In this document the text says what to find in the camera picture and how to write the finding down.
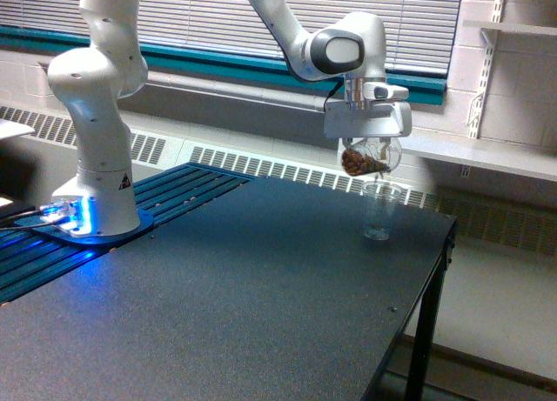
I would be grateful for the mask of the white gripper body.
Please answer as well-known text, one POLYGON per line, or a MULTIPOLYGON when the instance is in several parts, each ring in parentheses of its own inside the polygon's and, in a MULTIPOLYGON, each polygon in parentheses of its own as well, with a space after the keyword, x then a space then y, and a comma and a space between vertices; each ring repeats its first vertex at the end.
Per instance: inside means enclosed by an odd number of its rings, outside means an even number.
POLYGON ((345 97, 325 105, 328 138, 407 137, 412 110, 406 87, 384 81, 346 81, 345 97))

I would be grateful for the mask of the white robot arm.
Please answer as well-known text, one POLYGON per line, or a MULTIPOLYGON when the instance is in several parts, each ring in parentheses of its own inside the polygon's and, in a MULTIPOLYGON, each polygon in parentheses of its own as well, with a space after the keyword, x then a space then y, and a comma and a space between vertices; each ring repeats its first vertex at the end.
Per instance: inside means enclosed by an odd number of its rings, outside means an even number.
MULTIPOLYGON (((378 16, 353 12, 308 32, 285 0, 248 1, 295 77, 306 82, 343 77, 344 97, 325 108, 329 138, 374 137, 397 144, 411 134, 408 90, 386 80, 386 33, 378 16)), ((119 99, 138 92, 147 80, 138 5, 139 0, 80 0, 90 45, 58 55, 47 71, 50 88, 70 113, 76 132, 77 173, 54 191, 40 217, 73 242, 114 244, 153 223, 136 205, 131 132, 117 107, 119 99)))

